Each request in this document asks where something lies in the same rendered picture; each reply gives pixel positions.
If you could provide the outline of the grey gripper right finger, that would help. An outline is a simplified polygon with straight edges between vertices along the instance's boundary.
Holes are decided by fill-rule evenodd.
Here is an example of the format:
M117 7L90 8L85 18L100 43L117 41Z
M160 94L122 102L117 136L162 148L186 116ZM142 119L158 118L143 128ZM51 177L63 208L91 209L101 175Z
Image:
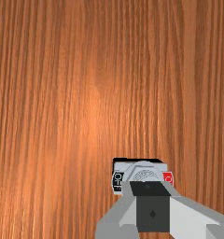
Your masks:
M152 182L151 230L174 239L224 239L224 215L181 196L170 183Z

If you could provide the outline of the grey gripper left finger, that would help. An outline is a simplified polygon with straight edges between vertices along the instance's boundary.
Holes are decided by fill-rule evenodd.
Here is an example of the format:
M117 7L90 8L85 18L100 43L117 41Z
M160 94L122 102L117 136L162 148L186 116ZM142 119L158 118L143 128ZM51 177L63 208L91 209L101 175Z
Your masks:
M122 197L99 220L96 239L140 239L153 231L153 182L123 181Z

